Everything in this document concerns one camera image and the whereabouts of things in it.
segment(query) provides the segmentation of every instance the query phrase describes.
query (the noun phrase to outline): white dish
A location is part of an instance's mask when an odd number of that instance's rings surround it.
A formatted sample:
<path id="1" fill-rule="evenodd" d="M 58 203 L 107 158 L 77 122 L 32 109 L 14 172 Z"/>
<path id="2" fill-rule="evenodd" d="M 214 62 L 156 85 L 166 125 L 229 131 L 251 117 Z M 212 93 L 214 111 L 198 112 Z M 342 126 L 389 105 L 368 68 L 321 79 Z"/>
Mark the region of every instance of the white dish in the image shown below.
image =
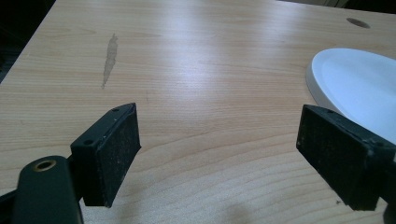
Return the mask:
<path id="1" fill-rule="evenodd" d="M 396 60 L 358 49 L 326 49 L 306 70 L 319 106 L 396 144 Z"/>

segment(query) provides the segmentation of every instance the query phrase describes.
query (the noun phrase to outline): dark spot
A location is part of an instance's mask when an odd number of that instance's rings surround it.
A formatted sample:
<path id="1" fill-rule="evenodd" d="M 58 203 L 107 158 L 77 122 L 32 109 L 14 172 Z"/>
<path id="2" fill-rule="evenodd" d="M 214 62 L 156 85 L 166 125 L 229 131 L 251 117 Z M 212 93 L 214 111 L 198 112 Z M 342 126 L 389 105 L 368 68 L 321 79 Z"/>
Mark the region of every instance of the dark spot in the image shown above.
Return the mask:
<path id="1" fill-rule="evenodd" d="M 367 24 L 364 21 L 359 21 L 359 20 L 356 20 L 356 19 L 353 19 L 353 18 L 346 18 L 346 20 L 349 21 L 350 23 L 354 24 L 354 25 L 359 26 L 359 27 L 370 29 L 370 25 Z"/>

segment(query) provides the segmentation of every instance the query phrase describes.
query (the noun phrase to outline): wood grain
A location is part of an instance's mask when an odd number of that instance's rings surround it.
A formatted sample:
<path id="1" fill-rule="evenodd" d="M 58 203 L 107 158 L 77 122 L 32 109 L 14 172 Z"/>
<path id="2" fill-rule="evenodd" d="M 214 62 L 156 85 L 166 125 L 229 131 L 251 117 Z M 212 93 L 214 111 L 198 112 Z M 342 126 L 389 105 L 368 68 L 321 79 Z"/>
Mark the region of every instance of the wood grain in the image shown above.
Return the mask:
<path id="1" fill-rule="evenodd" d="M 82 206 L 86 223 L 381 223 L 384 202 L 339 203 L 295 139 L 315 103 L 313 56 L 396 58 L 395 21 L 265 0 L 58 0 L 0 86 L 0 193 L 25 164 L 70 155 L 108 109 L 136 102 L 143 148 L 111 209 Z"/>

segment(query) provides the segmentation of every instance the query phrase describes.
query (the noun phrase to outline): screw hole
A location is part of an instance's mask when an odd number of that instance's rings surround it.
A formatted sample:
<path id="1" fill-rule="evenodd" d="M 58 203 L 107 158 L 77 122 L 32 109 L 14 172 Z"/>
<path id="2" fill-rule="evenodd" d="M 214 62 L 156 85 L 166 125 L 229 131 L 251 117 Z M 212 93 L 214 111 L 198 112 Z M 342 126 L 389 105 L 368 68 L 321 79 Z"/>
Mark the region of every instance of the screw hole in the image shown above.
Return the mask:
<path id="1" fill-rule="evenodd" d="M 92 144 L 92 143 L 93 143 L 92 140 L 86 140 L 86 141 L 84 141 L 84 145 L 90 145 L 90 144 Z"/>
<path id="2" fill-rule="evenodd" d="M 56 165 L 55 160 L 50 160 L 50 161 L 42 161 L 39 162 L 38 164 L 35 165 L 34 171 L 36 172 L 43 172 L 43 171 L 48 171 L 52 167 Z"/>

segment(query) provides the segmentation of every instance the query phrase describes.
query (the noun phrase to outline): light wood tabletop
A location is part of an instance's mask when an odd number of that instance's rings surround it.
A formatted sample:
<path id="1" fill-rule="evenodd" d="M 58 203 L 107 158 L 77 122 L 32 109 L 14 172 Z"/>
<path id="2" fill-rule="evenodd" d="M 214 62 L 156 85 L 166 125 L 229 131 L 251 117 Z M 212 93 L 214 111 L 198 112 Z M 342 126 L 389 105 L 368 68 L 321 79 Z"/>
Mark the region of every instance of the light wood tabletop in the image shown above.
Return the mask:
<path id="1" fill-rule="evenodd" d="M 348 18 L 363 21 L 359 27 Z M 142 148 L 86 223 L 381 223 L 295 147 L 323 49 L 396 58 L 396 16 L 272 0 L 57 0 L 0 85 L 0 194 L 135 102 Z"/>

